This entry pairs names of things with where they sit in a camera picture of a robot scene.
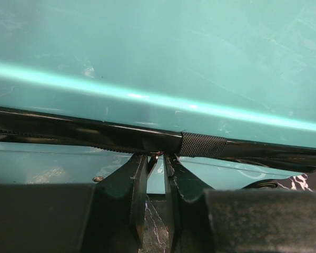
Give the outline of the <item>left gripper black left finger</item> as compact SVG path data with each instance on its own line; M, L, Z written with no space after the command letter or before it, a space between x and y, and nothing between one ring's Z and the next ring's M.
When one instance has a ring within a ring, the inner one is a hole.
M0 184L0 252L138 252L148 161L97 184Z

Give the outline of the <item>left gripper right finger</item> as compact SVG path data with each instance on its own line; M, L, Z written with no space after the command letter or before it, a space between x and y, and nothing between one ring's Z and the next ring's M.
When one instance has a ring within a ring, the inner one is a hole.
M316 193L211 188L164 156L170 252L316 252Z

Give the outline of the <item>pink teal hardshell suitcase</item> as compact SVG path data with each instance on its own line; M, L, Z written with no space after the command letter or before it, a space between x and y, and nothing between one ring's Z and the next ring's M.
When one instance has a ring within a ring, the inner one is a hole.
M0 1L0 106L316 148L316 1Z

